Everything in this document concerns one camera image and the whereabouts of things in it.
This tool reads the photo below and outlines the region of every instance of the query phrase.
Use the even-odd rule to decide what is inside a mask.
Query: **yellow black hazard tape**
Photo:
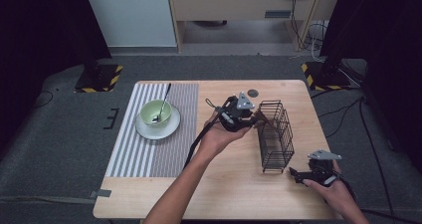
[[[120,76],[123,66],[102,66],[102,68],[107,68],[106,76],[108,80],[104,85],[100,87],[95,87],[93,84],[87,83],[85,86],[81,85],[75,87],[76,93],[97,93],[97,92],[111,92],[114,89],[115,84],[117,83],[118,77]]]
[[[307,64],[302,64],[302,71],[307,78],[308,86],[310,87],[311,91],[332,91],[332,90],[347,90],[350,86],[319,86],[316,85],[314,82],[314,78],[310,73],[309,67]]]

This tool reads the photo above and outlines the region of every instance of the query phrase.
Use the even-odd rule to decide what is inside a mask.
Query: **spoon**
[[[162,102],[161,109],[159,110],[159,114],[155,118],[152,119],[152,123],[158,123],[159,122],[159,119],[161,118],[162,109],[164,108],[165,101],[167,100],[167,95],[168,95],[168,92],[170,91],[170,88],[171,88],[171,83],[168,84],[167,91],[165,92],[164,101]]]

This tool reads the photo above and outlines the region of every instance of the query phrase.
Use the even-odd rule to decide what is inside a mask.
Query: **white plate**
[[[165,138],[172,133],[174,133],[180,124],[180,112],[179,110],[171,106],[171,117],[168,121],[168,124],[163,127],[150,127],[146,125],[142,119],[140,118],[139,114],[136,116],[135,127],[136,131],[143,137],[148,139],[162,139]]]

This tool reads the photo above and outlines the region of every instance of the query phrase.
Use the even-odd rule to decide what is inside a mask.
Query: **green bowl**
[[[162,103],[164,100],[154,100],[146,103],[139,112],[142,121],[151,127],[164,127],[171,117],[171,104],[165,102],[164,108],[162,109],[161,116],[158,122],[152,122],[152,120],[159,115]]]

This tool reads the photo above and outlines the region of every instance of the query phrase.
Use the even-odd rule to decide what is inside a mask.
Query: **wooden table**
[[[256,106],[261,101],[281,100],[293,132],[295,154],[289,165],[307,171],[307,155],[318,148],[329,150],[315,108],[302,81],[180,81],[172,84],[199,84],[197,134],[213,111],[210,99],[221,106],[228,97],[250,89]],[[261,167],[258,135],[251,129],[231,143],[209,165],[189,203],[184,219],[226,220],[307,220],[340,218],[322,197],[296,184],[289,172]],[[99,196],[94,208],[98,218],[143,219],[175,177],[105,177],[101,189],[110,197]]]

